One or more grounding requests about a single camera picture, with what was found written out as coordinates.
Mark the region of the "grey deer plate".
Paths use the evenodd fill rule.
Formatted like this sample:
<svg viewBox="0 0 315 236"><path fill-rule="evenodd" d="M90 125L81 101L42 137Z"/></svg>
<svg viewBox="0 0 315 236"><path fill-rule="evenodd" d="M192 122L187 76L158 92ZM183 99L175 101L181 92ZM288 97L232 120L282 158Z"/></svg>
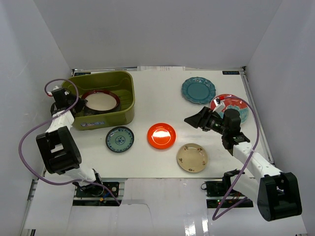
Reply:
<svg viewBox="0 0 315 236"><path fill-rule="evenodd" d="M94 109L91 109L91 108L85 106L83 109L83 114L84 114L84 116L108 114L108 113L118 112L120 110L120 108L121 108L121 106L119 105L119 106L117 106L113 109L110 109L110 110L98 111L98 110L94 110Z"/></svg>

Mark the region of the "dark red rimmed cream plate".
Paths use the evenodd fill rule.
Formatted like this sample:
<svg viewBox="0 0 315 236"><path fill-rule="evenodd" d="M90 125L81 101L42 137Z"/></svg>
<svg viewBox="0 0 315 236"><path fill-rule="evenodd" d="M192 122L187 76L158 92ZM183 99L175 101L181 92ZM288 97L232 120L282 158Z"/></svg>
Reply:
<svg viewBox="0 0 315 236"><path fill-rule="evenodd" d="M82 99L87 100L86 109L98 113L110 113L120 109L120 98L108 90L92 90L84 93Z"/></svg>

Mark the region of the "teal scalloped plate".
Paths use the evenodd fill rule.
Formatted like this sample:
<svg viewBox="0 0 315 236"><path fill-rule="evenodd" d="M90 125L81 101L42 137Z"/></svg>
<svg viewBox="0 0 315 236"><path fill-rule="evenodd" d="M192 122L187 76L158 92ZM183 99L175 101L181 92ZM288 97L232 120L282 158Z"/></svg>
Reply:
<svg viewBox="0 0 315 236"><path fill-rule="evenodd" d="M191 77L182 83L182 96L194 104L210 103L216 96L216 87L203 77Z"/></svg>

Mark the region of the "red and teal floral plate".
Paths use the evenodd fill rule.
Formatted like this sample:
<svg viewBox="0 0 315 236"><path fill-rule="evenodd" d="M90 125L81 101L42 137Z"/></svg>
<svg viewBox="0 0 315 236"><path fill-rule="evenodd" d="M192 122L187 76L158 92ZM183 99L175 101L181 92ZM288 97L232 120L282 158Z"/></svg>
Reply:
<svg viewBox="0 0 315 236"><path fill-rule="evenodd" d="M231 97L234 97L233 94L220 94L220 95L217 95L211 101L210 109L213 110L216 107L215 100L217 98L222 97L222 96L225 98L225 100L223 101L224 104L225 104L225 107L220 112L218 112L219 116L221 118L223 118L223 114L224 114L224 111L226 109L234 109L234 110L237 110L240 113L241 124L245 123L245 121L249 117L249 111L250 110L249 110L247 104L245 104L243 101L241 101L239 99L236 99L236 98L231 98Z"/></svg>

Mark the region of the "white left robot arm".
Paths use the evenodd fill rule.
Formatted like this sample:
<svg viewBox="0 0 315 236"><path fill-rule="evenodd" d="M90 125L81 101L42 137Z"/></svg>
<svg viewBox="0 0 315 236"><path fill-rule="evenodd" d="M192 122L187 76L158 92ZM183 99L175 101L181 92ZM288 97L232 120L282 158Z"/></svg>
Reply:
<svg viewBox="0 0 315 236"><path fill-rule="evenodd" d="M83 110L87 100L77 98L69 90L58 86L50 95L55 100L51 106L53 120L45 133L36 137L45 168L50 174L73 179L73 184L85 194L99 196L104 192L100 175L83 165L80 151L70 133L76 113Z"/></svg>

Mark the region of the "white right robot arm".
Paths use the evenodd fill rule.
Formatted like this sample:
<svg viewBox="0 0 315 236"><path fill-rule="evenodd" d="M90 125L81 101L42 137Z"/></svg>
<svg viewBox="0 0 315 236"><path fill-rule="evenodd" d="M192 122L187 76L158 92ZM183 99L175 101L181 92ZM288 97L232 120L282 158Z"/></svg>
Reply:
<svg viewBox="0 0 315 236"><path fill-rule="evenodd" d="M241 132L238 111L226 109L220 117L217 112L203 107L184 121L194 128L221 134L224 148L244 164L243 169L224 174L222 189L226 195L241 192L257 205L266 221L301 215L297 177L291 172L282 172L254 151L250 140Z"/></svg>

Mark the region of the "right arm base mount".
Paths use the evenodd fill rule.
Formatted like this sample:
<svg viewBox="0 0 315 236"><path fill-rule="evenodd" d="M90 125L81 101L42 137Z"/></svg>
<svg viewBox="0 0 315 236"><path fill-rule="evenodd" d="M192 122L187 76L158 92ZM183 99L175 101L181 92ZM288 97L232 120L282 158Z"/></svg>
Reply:
<svg viewBox="0 0 315 236"><path fill-rule="evenodd" d="M201 190L206 193L206 202L208 209L215 209L221 204L221 200L226 193L221 180L206 181L200 186ZM221 208L229 208L236 203L241 202L245 196L234 190L228 195Z"/></svg>

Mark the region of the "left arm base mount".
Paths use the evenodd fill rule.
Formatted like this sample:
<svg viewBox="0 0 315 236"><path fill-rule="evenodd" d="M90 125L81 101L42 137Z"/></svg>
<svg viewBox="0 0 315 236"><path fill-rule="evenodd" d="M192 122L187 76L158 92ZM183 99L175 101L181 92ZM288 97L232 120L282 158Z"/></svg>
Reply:
<svg viewBox="0 0 315 236"><path fill-rule="evenodd" d="M73 198L73 206L82 207L118 207L121 203L120 183L118 181L105 181L103 184L110 190L110 192L117 198L118 202L114 200L111 194L101 187L96 187L97 192L87 193L80 188L76 188Z"/></svg>

